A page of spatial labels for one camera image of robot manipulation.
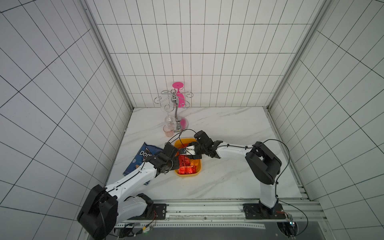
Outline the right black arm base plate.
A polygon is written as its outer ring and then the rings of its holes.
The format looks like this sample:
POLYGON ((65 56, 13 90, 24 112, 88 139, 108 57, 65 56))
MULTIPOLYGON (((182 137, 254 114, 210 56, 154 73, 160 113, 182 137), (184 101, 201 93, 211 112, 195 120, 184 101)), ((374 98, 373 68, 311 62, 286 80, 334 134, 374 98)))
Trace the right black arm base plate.
POLYGON ((247 220, 285 220, 287 218, 279 203, 272 209, 263 204, 243 204, 243 210, 247 220))

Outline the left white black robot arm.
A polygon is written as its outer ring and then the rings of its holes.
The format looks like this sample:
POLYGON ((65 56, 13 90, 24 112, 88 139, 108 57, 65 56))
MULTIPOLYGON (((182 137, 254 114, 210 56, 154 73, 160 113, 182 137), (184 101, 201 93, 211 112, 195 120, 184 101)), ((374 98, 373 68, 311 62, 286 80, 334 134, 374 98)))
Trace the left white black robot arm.
POLYGON ((116 224, 125 220, 155 217, 153 200, 145 194, 133 194, 158 175, 178 169, 178 154, 178 148, 166 143, 162 151, 147 157, 119 181, 106 187, 96 185, 89 192, 77 221, 94 240, 103 240, 116 224))

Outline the yellow plastic storage box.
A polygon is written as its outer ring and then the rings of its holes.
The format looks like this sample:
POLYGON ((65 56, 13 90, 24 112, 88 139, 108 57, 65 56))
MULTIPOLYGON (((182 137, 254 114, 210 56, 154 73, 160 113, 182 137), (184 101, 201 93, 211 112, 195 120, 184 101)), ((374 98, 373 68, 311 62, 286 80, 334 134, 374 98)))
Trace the yellow plastic storage box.
MULTIPOLYGON (((196 142, 193 138, 184 138, 175 141, 174 146, 178 149, 183 149, 191 143, 195 144, 196 142)), ((175 170, 175 173, 179 177, 195 177, 202 169, 201 159, 197 159, 197 157, 188 157, 187 155, 179 156, 179 164, 179 169, 175 170)))

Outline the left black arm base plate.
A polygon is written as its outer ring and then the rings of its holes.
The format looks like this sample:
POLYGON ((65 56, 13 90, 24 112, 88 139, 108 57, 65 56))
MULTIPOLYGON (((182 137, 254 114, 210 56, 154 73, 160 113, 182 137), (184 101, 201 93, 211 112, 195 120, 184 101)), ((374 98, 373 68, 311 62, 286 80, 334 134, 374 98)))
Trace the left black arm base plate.
POLYGON ((167 204, 153 204, 147 207, 142 215, 132 217, 131 220, 164 220, 167 206, 167 204))

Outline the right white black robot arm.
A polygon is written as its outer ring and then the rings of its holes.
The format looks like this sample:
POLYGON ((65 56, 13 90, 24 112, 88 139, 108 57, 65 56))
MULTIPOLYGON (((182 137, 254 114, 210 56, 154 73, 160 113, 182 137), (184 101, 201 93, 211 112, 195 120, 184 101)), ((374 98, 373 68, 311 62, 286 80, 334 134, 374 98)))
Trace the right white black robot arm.
POLYGON ((260 182, 261 196, 257 204, 244 204, 248 220, 286 220, 295 225, 291 214, 283 210, 277 195, 278 179, 284 170, 282 162, 266 145, 256 142, 251 146, 238 146, 223 141, 213 141, 204 131, 194 135, 195 142, 182 145, 179 153, 190 159, 206 155, 216 159, 246 160, 252 173, 260 182))

